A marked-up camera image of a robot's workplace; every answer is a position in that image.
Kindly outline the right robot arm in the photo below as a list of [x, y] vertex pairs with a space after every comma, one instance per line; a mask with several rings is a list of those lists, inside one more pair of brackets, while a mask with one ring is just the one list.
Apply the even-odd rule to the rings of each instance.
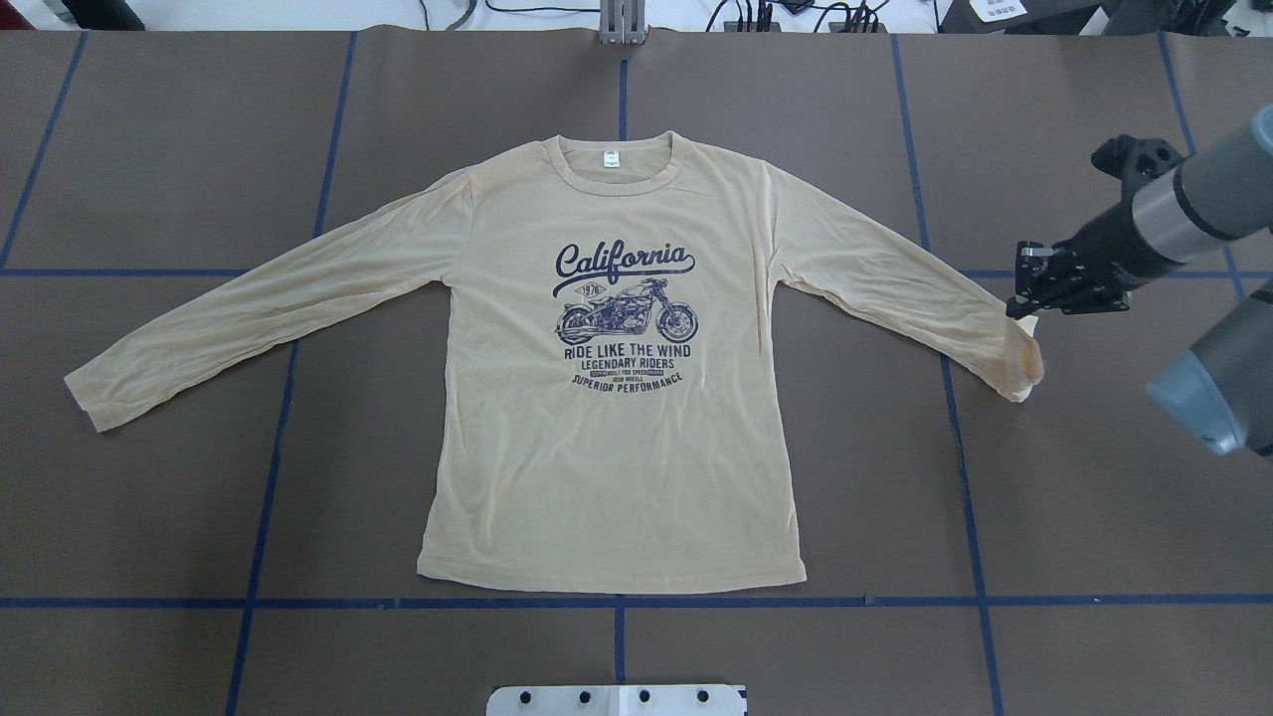
[[[1055, 245], [1015, 246], [1009, 319], [1040, 311], [1115, 313], [1152, 282], [1199, 285], [1186, 268], [1270, 231], [1270, 108], [1183, 154], [1164, 138], [1120, 134], [1091, 166], [1118, 200]], [[1212, 454], [1270, 457], [1270, 279], [1234, 285], [1212, 321], [1147, 383], [1150, 403]]]

